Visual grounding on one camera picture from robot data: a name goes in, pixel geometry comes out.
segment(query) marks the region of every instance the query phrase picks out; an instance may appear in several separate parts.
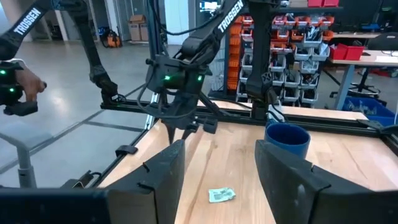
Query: blue plastic cup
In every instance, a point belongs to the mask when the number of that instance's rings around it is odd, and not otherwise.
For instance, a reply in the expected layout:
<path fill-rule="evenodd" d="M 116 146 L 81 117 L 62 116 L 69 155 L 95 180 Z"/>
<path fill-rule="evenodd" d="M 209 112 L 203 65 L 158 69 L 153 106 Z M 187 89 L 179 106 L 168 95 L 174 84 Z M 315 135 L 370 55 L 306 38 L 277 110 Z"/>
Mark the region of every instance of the blue plastic cup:
<path fill-rule="evenodd" d="M 266 128 L 265 140 L 305 159 L 311 137 L 305 129 L 297 125 L 272 123 Z"/>

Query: gray floor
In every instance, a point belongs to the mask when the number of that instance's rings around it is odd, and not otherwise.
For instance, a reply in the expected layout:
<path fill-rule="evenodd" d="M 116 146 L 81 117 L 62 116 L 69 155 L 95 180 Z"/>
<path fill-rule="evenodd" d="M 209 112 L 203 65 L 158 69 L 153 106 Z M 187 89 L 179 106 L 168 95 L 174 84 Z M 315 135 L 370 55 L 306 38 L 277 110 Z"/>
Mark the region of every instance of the gray floor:
<path fill-rule="evenodd" d="M 129 93 L 144 83 L 149 56 L 147 46 L 126 45 L 121 49 L 99 48 L 99 54 L 109 76 L 119 85 L 121 94 Z M 144 127 L 146 115 L 119 111 L 101 111 L 100 90 L 88 78 L 89 67 L 83 48 L 79 43 L 25 43 L 18 57 L 45 80 L 49 86 L 39 95 L 39 112 L 23 118 L 5 116 L 0 113 L 0 124 L 23 121 L 47 130 L 54 136 L 73 127 L 53 144 L 44 147 L 32 156 L 39 187 L 59 187 L 67 179 L 79 178 L 88 169 L 102 172 L 114 160 L 114 150 L 129 144 Z M 203 91 L 210 89 L 210 79 L 205 81 Z M 382 89 L 381 98 L 395 111 L 398 78 L 384 78 L 371 75 L 368 83 Z M 317 108 L 333 105 L 329 99 L 331 91 L 338 88 L 326 75 L 321 77 L 320 101 Z M 137 93 L 129 96 L 135 99 Z M 150 100 L 146 91 L 143 100 Z M 93 126 L 93 123 L 122 126 L 122 129 Z M 14 165 L 16 150 L 0 140 L 0 185 L 18 187 L 17 167 Z"/>

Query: blue bin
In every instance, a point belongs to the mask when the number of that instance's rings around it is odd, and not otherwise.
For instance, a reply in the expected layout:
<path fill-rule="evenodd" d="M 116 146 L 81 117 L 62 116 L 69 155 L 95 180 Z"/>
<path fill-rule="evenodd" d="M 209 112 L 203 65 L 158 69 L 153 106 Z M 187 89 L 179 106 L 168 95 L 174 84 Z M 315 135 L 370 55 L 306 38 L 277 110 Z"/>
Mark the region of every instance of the blue bin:
<path fill-rule="evenodd" d="M 359 98 L 359 97 L 347 97 L 344 101 L 343 111 L 352 111 L 353 109 L 349 107 L 349 103 L 352 102 L 355 108 L 360 106 L 362 102 L 363 106 L 367 106 L 369 110 L 374 110 L 376 108 L 376 114 L 367 115 L 365 111 L 365 116 L 372 121 L 378 121 L 383 126 L 390 126 L 394 124 L 395 114 L 385 108 L 377 100 L 372 98 Z"/>

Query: person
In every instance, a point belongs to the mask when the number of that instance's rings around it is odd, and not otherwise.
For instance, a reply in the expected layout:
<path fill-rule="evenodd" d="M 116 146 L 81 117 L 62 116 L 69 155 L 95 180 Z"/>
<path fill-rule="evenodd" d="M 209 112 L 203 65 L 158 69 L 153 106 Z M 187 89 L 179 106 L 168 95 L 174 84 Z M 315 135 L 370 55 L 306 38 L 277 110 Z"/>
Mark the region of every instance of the person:
<path fill-rule="evenodd" d="M 26 101 L 37 101 L 37 94 L 45 90 L 44 82 L 23 61 L 19 65 L 23 70 L 16 71 L 16 80 L 25 91 Z"/>

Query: wooden table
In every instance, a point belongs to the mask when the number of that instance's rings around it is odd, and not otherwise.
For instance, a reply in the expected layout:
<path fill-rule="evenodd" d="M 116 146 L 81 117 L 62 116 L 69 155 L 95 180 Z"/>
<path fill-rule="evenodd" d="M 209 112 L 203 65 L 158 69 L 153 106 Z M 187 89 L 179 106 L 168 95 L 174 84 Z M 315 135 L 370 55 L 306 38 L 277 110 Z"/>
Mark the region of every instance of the wooden table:
<path fill-rule="evenodd" d="M 221 108 L 242 109 L 217 102 Z M 286 114 L 327 118 L 366 119 L 361 113 L 284 107 Z M 176 139 L 182 132 L 176 133 Z M 398 188 L 398 157 L 375 138 L 310 132 L 307 160 L 372 190 Z M 264 136 L 264 127 L 219 123 L 216 134 L 202 128 L 186 141 L 185 179 L 175 223 L 275 223 L 258 177 L 254 143 Z M 138 142 L 139 149 L 127 155 L 100 187 L 117 181 L 142 162 L 167 147 L 165 126 L 160 122 Z M 209 203 L 209 189 L 231 187 L 236 197 Z"/>
<path fill-rule="evenodd" d="M 341 110 L 344 100 L 347 97 L 348 89 L 354 77 L 355 65 L 364 67 L 398 67 L 398 57 L 385 54 L 380 50 L 364 50 L 370 56 L 361 56 L 360 60 L 333 60 L 329 58 L 331 63 L 346 65 L 343 80 L 338 90 L 334 109 Z"/>
<path fill-rule="evenodd" d="M 353 39 L 373 39 L 379 36 L 381 33 L 372 33 L 372 32 L 364 32 L 364 33 L 334 33 L 333 38 L 353 38 Z"/>

